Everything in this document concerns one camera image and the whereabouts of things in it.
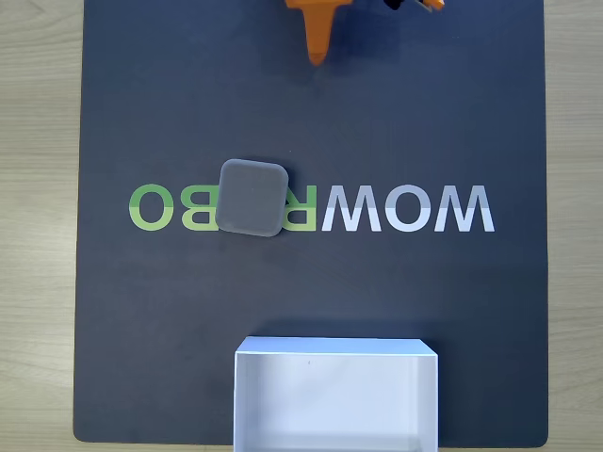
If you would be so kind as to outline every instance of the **white box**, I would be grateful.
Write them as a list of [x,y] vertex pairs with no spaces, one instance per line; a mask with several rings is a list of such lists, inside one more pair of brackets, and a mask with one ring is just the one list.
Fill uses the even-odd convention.
[[419,340],[248,337],[235,452],[437,452],[437,355]]

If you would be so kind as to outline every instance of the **gray sponge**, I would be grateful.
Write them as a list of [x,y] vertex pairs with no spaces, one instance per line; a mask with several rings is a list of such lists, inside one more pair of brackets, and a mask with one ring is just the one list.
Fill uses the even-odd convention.
[[216,222],[229,233],[272,237],[281,232],[289,176],[280,165],[228,160],[220,173]]

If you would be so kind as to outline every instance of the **dark gray mat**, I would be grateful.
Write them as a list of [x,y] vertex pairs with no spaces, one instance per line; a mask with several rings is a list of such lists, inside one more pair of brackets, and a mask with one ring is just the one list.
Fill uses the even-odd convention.
[[[286,168],[286,226],[316,230],[215,231],[229,158]],[[264,334],[424,339],[442,446],[540,445],[546,290],[542,0],[356,0],[320,68],[284,0],[86,2],[79,439],[230,444]]]

